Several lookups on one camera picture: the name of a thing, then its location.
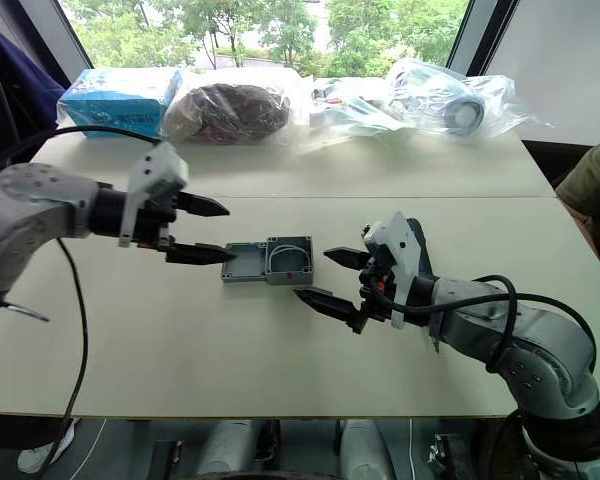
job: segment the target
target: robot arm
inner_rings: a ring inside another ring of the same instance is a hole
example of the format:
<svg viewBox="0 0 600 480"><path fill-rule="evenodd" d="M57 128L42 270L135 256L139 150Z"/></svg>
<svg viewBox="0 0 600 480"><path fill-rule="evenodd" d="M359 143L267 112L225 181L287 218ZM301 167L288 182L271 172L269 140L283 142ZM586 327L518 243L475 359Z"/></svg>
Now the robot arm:
<svg viewBox="0 0 600 480"><path fill-rule="evenodd" d="M328 250L342 266L361 271L360 309L317 288L297 289L320 313L361 333L367 319L427 327L440 342L485 364L507 382L523 415L523 434L547 478L600 478L600 402L589 370L592 341L575 322L518 305L511 340L494 361L509 312L506 292L479 281L434 277L419 225L400 213L366 227L367 251ZM482 296L496 300L447 308ZM570 476L561 476L565 472Z"/></svg>
<svg viewBox="0 0 600 480"><path fill-rule="evenodd" d="M43 164L19 164L0 173L0 308L33 253L54 238L112 236L166 254L166 261L223 263L233 254L215 245L176 243L169 224L176 211L228 215L216 201L180 190L187 164L165 142L133 166L128 192Z"/></svg>

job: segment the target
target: window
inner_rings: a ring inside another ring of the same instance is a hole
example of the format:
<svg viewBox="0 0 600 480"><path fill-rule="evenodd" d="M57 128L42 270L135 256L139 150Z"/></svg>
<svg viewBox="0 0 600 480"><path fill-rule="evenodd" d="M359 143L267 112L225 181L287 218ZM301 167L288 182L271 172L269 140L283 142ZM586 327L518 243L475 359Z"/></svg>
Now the window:
<svg viewBox="0 0 600 480"><path fill-rule="evenodd" d="M60 0L96 67L291 66L384 76L446 65L469 0Z"/></svg>

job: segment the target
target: green foliage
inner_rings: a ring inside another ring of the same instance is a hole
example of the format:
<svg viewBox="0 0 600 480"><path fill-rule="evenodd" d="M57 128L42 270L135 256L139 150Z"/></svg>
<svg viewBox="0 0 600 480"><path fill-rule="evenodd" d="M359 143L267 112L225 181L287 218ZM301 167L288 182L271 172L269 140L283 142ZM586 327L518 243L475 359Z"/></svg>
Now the green foliage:
<svg viewBox="0 0 600 480"><path fill-rule="evenodd" d="M314 78L328 77L334 56L332 52L316 52L313 50L299 57L294 68L303 77L309 75L313 75Z"/></svg>
<svg viewBox="0 0 600 480"><path fill-rule="evenodd" d="M395 0L329 0L329 29L336 50L353 47L351 42L357 45L361 36L391 43L396 28L394 4Z"/></svg>
<svg viewBox="0 0 600 480"><path fill-rule="evenodd" d="M239 52L242 54L244 58L258 58L261 60L271 60L271 55L269 50L257 49L257 48L246 48L242 46L239 49ZM216 55L228 55L232 56L233 52L231 51L231 47L218 47L216 48Z"/></svg>
<svg viewBox="0 0 600 480"><path fill-rule="evenodd" d="M242 35L258 23L262 11L260 0L154 0L154 5L165 16L177 18L185 32L203 42L207 55L211 50L215 57L216 37L225 36L236 67L243 66L244 56L239 51ZM209 57L215 67L215 58Z"/></svg>
<svg viewBox="0 0 600 480"><path fill-rule="evenodd" d="M336 56L327 73L333 77L384 76L395 44L394 0L330 0L329 27Z"/></svg>
<svg viewBox="0 0 600 480"><path fill-rule="evenodd" d="M402 42L425 62L444 66L462 22L467 0L398 0Z"/></svg>
<svg viewBox="0 0 600 480"><path fill-rule="evenodd" d="M193 62L197 48L175 25L153 25L140 1L63 0L73 28L98 67L174 66Z"/></svg>
<svg viewBox="0 0 600 480"><path fill-rule="evenodd" d="M271 58L293 66L298 55L313 50L313 33L317 21L307 5L299 0L266 2L259 15L262 45L273 46Z"/></svg>
<svg viewBox="0 0 600 480"><path fill-rule="evenodd" d="M328 0L334 50L315 52L304 0L61 0L97 66L193 65L202 48L214 68L221 53L236 66L272 59L316 77L384 76L405 54L444 65L467 3ZM255 29L268 49L244 46Z"/></svg>

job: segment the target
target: open gray box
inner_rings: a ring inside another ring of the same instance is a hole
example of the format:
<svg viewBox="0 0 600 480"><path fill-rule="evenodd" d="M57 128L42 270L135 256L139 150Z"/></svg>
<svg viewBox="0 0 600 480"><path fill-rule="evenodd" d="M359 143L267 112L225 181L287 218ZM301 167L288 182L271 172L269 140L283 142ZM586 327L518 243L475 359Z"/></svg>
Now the open gray box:
<svg viewBox="0 0 600 480"><path fill-rule="evenodd" d="M261 280L270 285L313 283L311 237L269 237L266 242L228 243L227 248L236 257L222 266L220 276L225 283Z"/></svg>

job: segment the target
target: person's arm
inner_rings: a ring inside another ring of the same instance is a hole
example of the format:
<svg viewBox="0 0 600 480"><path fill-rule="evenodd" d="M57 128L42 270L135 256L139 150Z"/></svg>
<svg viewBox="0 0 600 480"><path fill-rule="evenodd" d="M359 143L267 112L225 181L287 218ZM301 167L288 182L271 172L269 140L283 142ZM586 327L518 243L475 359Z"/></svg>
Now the person's arm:
<svg viewBox="0 0 600 480"><path fill-rule="evenodd" d="M590 227L592 219L600 218L600 144L582 157L556 194L597 255Z"/></svg>
<svg viewBox="0 0 600 480"><path fill-rule="evenodd" d="M562 204L575 220L576 225L582 232L582 235L591 247L591 250L593 250L593 253L595 253L598 256L598 258L600 258L600 255L598 254L598 249L596 248L596 244L593 241L593 236L591 235L591 231L589 230L589 225L591 224L591 217L588 217L584 213L581 213L575 210L574 208L571 208L564 202L562 202Z"/></svg>

